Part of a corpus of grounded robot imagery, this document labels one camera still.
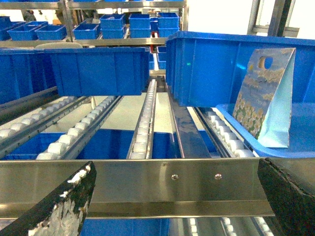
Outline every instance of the shelving rack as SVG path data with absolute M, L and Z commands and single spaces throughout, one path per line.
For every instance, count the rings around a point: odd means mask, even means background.
M 124 38 L 124 39 L 95 39 L 95 40 L 75 40 L 73 35 L 73 23 L 71 17 L 72 10 L 86 9 L 104 9 L 104 8 L 179 8 L 180 10 L 180 29 L 188 29 L 189 7 L 187 1 L 121 1 L 121 2 L 73 2 L 60 0 L 59 2 L 0 2 L 0 9 L 42 9 L 58 10 L 62 9 L 65 26 L 67 29 L 67 38 L 57 41 L 0 41 L 0 47 L 35 47 L 44 43 L 51 42 L 77 42 L 83 46 L 143 46 L 143 45 L 164 45 L 165 38 Z

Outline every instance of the blue crate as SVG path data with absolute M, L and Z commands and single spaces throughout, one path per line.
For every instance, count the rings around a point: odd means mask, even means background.
M 150 25 L 151 25 L 151 31 L 157 32 L 158 31 L 158 18 L 157 17 L 151 17 L 150 18 Z
M 0 104 L 56 85 L 50 59 L 40 50 L 0 50 Z
M 123 38 L 125 33 L 125 27 L 121 29 L 102 29 L 103 39 Z
M 9 16 L 0 16 L 0 30 L 11 27 L 11 20 Z
M 157 46 L 157 53 L 166 53 L 165 46 Z
M 102 30 L 120 30 L 125 24 L 125 14 L 105 14 L 100 18 Z
M 0 29 L 0 41 L 8 40 L 10 38 L 8 30 L 14 29 L 24 24 L 24 22 L 11 22 L 11 23 L 12 23 L 11 27 Z
M 140 95 L 149 77 L 149 52 L 145 48 L 45 52 L 51 56 L 61 96 Z
M 35 30 L 39 29 L 40 27 L 41 26 L 22 25 L 20 27 L 8 30 L 8 33 L 14 41 L 37 40 L 38 38 Z
M 159 28 L 178 28 L 179 17 L 176 13 L 159 13 L 158 16 L 157 20 Z
M 154 57 L 152 53 L 150 53 L 149 69 L 154 70 Z
M 315 41 L 179 31 L 167 46 L 166 81 L 181 106 L 235 103 L 255 49 L 296 48 L 293 102 L 315 102 Z
M 130 29 L 151 29 L 149 14 L 132 14 L 129 16 Z
M 150 38 L 151 29 L 130 29 L 130 38 Z
M 166 69 L 166 53 L 157 54 L 157 62 L 160 70 Z
M 46 26 L 48 21 L 30 21 L 25 24 L 26 26 Z
M 47 25 L 35 30 L 39 40 L 62 40 L 66 38 L 65 26 Z
M 169 29 L 166 29 L 166 28 L 158 28 L 158 35 L 161 37 L 161 38 L 166 38 L 174 33 L 176 33 L 177 31 L 179 31 L 179 27 L 177 28 L 169 28 Z
M 97 39 L 100 33 L 99 24 L 80 24 L 73 30 L 75 39 Z

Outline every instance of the screw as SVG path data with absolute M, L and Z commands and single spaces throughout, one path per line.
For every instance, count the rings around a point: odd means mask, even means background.
M 221 175 L 221 174 L 216 174 L 216 175 L 215 175 L 215 179 L 216 179 L 216 180 L 222 179 L 222 175 Z
M 177 174 L 174 174 L 174 175 L 172 175 L 172 180 L 178 180 L 178 175 Z

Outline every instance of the printed paper bag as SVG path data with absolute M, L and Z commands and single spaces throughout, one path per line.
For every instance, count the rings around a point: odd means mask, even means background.
M 287 148 L 291 123 L 295 48 L 256 49 L 233 117 L 262 145 Z

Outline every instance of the metal beam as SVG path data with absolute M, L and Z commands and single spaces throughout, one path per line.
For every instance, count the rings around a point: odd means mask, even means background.
M 268 36 L 282 37 L 284 28 L 289 14 L 291 0 L 276 0 L 274 10 L 272 12 Z
M 272 216 L 257 175 L 258 162 L 259 158 L 95 160 L 97 179 L 88 217 Z M 0 162 L 0 218 L 19 217 L 84 163 Z
M 0 125 L 10 122 L 40 106 L 59 98 L 57 87 L 0 104 Z

